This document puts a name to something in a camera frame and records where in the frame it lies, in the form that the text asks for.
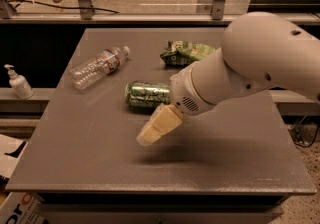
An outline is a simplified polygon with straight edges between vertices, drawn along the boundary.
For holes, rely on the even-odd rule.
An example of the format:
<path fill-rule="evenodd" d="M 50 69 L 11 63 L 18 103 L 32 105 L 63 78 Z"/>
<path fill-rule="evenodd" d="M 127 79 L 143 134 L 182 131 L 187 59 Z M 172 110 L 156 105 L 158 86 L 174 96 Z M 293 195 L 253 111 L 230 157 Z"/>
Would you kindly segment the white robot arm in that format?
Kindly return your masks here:
<path fill-rule="evenodd" d="M 320 40 L 275 14 L 247 13 L 228 25 L 216 52 L 170 77 L 170 103 L 156 108 L 137 142 L 149 146 L 186 116 L 272 87 L 318 102 Z"/>

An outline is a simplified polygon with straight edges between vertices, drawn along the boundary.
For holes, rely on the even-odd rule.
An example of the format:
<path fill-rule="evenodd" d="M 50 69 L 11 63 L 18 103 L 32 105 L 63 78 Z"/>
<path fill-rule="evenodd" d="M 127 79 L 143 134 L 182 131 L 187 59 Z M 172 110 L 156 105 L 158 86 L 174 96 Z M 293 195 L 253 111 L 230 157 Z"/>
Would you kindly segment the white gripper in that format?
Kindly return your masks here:
<path fill-rule="evenodd" d="M 192 80 L 193 67 L 191 64 L 170 77 L 169 95 L 172 104 L 160 104 L 155 109 L 137 135 L 140 145 L 149 146 L 176 129 L 183 122 L 183 114 L 196 116 L 215 107 L 203 100 L 196 91 Z"/>

